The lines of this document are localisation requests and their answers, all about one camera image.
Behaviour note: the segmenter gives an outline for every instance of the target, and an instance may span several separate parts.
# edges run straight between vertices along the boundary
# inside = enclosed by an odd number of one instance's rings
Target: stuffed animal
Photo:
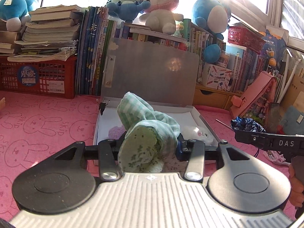
[[[109,9],[109,15],[132,23],[137,15],[144,9],[148,9],[151,4],[149,1],[142,0],[108,0],[105,5]]]
[[[221,40],[224,39],[221,33],[226,31],[230,17],[229,6],[223,6],[218,0],[197,0],[192,8],[192,22]],[[207,63],[217,62],[220,55],[221,49],[217,44],[204,50],[204,60]]]
[[[149,26],[151,30],[172,35],[176,31],[175,21],[182,21],[184,16],[172,13],[177,8],[179,0],[149,0],[151,7],[139,17],[139,21]]]
[[[6,22],[9,32],[19,32],[30,21],[29,12],[38,7],[37,0],[1,0],[0,19]]]

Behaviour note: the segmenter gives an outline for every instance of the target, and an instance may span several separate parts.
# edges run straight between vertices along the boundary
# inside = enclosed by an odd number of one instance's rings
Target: wooden drawer
[[[224,107],[225,110],[229,110],[230,107],[232,106],[231,98],[232,98],[232,96],[228,96],[225,107]]]
[[[195,89],[193,105],[206,105],[222,109],[226,98],[225,94]]]

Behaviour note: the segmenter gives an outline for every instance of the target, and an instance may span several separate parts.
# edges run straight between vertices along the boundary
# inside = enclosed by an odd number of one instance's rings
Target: metal rod
[[[215,119],[217,122],[219,122],[220,124],[223,124],[225,127],[229,128],[230,130],[234,131],[231,127],[229,127],[227,124],[221,122],[220,120]]]

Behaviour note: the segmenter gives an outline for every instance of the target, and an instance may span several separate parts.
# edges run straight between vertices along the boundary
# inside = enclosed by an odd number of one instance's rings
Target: silver ribbed plate
[[[217,204],[199,183],[177,173],[126,173],[101,184],[81,207],[60,215],[21,211],[16,228],[286,228],[282,211],[243,215]]]

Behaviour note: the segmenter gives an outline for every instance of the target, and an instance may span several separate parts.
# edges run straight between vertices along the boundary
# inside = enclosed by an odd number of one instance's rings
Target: blue plush toy
[[[109,15],[132,23],[137,15],[144,9],[148,9],[151,4],[143,0],[108,0],[105,5],[109,9]]]
[[[30,11],[39,7],[37,0],[1,0],[0,19],[6,22],[9,32],[19,32],[30,21]]]
[[[192,8],[192,22],[221,40],[224,39],[221,33],[226,31],[230,17],[229,6],[218,0],[197,0]],[[207,63],[217,62],[220,55],[221,50],[217,44],[204,50],[204,60]]]

